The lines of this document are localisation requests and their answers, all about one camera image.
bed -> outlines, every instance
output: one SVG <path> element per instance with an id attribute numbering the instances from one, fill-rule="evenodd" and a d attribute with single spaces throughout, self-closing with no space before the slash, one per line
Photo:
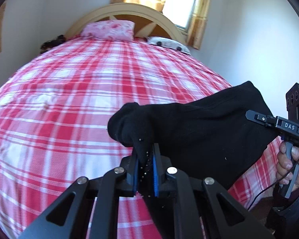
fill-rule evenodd
<path id="1" fill-rule="evenodd" d="M 135 22 L 133 42 L 83 39 L 87 23 Z M 163 14 L 136 4 L 92 11 L 67 31 L 66 43 L 20 68 L 0 88 L 0 228 L 18 235 L 80 176 L 104 175 L 131 154 L 107 133 L 109 118 L 127 102 L 187 103 L 230 87 L 193 57 L 149 45 L 145 36 L 185 44 Z M 248 207 L 275 181 L 280 140 L 230 188 Z M 160 238 L 142 197 L 122 198 L 118 238 Z"/>

pink floral pillowcase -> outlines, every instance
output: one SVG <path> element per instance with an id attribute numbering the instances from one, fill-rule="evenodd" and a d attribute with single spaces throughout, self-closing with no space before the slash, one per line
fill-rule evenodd
<path id="1" fill-rule="evenodd" d="M 112 41 L 133 41 L 135 23 L 125 20 L 109 20 L 89 23 L 80 36 Z"/>

bed cover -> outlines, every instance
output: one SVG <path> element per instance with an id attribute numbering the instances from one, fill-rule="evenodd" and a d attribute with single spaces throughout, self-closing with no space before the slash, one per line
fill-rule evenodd
<path id="1" fill-rule="evenodd" d="M 228 87 L 193 57 L 141 39 L 76 37 L 32 60 L 0 88 L 0 227 L 18 237 L 78 177 L 131 154 L 106 130 L 123 104 L 187 103 Z M 274 182 L 279 143 L 230 188 L 245 207 Z M 120 198 L 118 238 L 160 238 L 141 196 Z"/>

wire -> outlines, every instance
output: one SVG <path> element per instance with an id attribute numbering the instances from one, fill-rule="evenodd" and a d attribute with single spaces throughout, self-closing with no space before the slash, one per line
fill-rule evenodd
<path id="1" fill-rule="evenodd" d="M 264 189 L 263 191 L 261 191 L 252 201 L 252 203 L 250 204 L 250 206 L 248 207 L 248 211 L 250 210 L 250 208 L 252 207 L 252 205 L 254 204 L 254 202 L 256 201 L 257 197 L 260 196 L 263 192 L 267 191 L 268 189 L 272 188 L 273 186 L 275 186 L 276 184 L 278 184 L 281 180 L 283 180 L 290 172 L 292 172 L 296 165 L 299 163 L 299 159 L 293 164 L 293 167 L 285 174 L 283 175 L 280 179 L 278 179 L 275 183 L 273 183 L 272 185 L 270 185 L 269 187 L 267 187 L 266 189 Z"/>

metal screw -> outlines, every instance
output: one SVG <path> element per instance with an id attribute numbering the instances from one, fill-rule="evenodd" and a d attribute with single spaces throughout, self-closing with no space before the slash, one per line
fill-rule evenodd
<path id="1" fill-rule="evenodd" d="M 116 174 L 123 173 L 124 171 L 125 171 L 125 170 L 124 170 L 123 167 L 117 167 L 117 168 L 114 169 L 114 172 L 115 172 Z"/>
<path id="2" fill-rule="evenodd" d="M 213 185 L 215 183 L 215 180 L 210 177 L 205 178 L 204 181 L 207 185 Z"/>
<path id="3" fill-rule="evenodd" d="M 77 183 L 78 184 L 84 184 L 87 181 L 88 181 L 88 179 L 86 177 L 84 177 L 84 176 L 82 176 L 82 177 L 80 177 L 80 178 L 77 179 Z"/>
<path id="4" fill-rule="evenodd" d="M 169 174 L 175 174 L 175 173 L 178 172 L 178 170 L 177 170 L 177 168 L 175 168 L 175 167 L 169 167 L 169 168 L 167 169 L 167 172 L 168 172 Z"/>

